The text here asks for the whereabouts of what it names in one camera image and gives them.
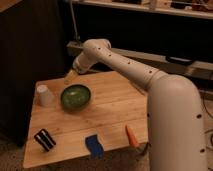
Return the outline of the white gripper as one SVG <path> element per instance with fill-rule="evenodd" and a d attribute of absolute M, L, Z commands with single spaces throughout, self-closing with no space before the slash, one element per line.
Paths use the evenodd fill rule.
<path fill-rule="evenodd" d="M 80 53 L 73 62 L 73 69 L 71 69 L 64 77 L 64 83 L 71 83 L 78 74 L 86 73 L 97 61 L 89 58 L 84 53 Z"/>

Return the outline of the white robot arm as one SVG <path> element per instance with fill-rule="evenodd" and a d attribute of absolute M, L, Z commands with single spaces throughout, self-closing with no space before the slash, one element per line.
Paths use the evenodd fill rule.
<path fill-rule="evenodd" d="M 187 78 L 124 57 L 107 39 L 70 42 L 72 68 L 83 74 L 101 62 L 148 92 L 150 171 L 207 171 L 202 102 Z"/>

